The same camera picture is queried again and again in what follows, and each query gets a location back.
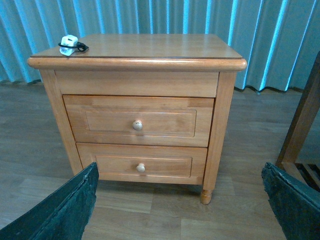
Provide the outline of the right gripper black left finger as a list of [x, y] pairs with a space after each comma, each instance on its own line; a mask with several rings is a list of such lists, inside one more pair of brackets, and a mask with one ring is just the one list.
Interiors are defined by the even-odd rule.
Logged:
[[94, 162], [0, 230], [2, 240], [80, 240], [96, 203]]

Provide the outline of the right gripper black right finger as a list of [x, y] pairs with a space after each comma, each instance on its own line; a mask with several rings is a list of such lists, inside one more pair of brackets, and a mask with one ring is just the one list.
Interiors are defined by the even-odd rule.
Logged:
[[320, 193], [267, 162], [261, 177], [270, 207], [288, 240], [320, 238]]

